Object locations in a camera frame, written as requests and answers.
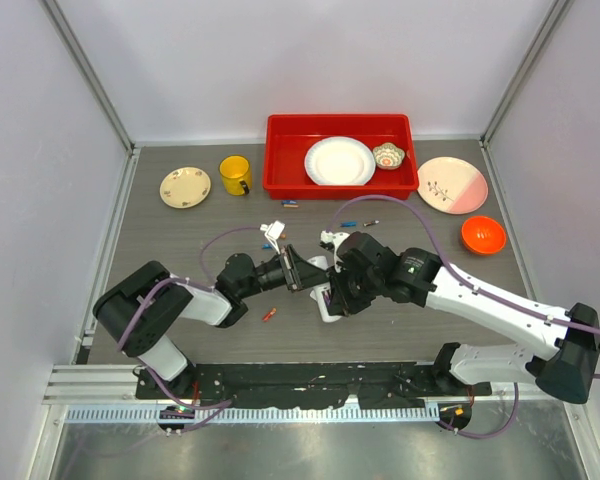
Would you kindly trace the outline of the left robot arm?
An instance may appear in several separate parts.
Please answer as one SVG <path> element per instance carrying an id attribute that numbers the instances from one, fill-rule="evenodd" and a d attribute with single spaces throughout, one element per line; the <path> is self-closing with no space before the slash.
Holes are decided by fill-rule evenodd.
<path id="1" fill-rule="evenodd" d="M 173 275 L 150 261 L 102 295 L 93 315 L 129 358 L 145 367 L 142 378 L 173 399 L 185 397 L 197 380 L 196 367 L 167 332 L 180 318 L 229 328 L 248 311 L 244 300 L 285 287 L 296 293 L 328 284 L 324 256 L 306 260 L 289 245 L 255 264 L 245 253 L 231 255 L 211 287 Z"/>

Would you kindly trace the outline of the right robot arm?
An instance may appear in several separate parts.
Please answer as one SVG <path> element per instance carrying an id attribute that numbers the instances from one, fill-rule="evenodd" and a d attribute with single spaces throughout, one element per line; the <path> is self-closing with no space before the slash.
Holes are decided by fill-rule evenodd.
<path id="1" fill-rule="evenodd" d="M 587 402 L 600 356 L 599 320 L 592 307 L 537 303 L 421 248 L 396 254 L 364 232 L 324 231 L 320 241 L 334 255 L 330 315 L 355 315 L 384 297 L 453 314 L 510 339 L 508 345 L 490 347 L 444 344 L 431 371 L 440 393 L 452 395 L 483 382 L 512 382 L 534 384 L 571 404 Z"/>

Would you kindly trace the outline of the white remote control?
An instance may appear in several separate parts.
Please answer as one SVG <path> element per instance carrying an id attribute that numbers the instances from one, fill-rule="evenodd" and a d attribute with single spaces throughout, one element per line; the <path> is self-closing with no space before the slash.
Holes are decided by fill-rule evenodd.
<path id="1" fill-rule="evenodd" d="M 324 271 L 328 268 L 328 262 L 325 256 L 311 257 L 309 263 Z M 314 286 L 311 290 L 310 297 L 316 302 L 320 318 L 324 323 L 334 323 L 341 319 L 340 315 L 332 315 L 328 311 L 331 300 L 331 286 L 329 281 Z"/>

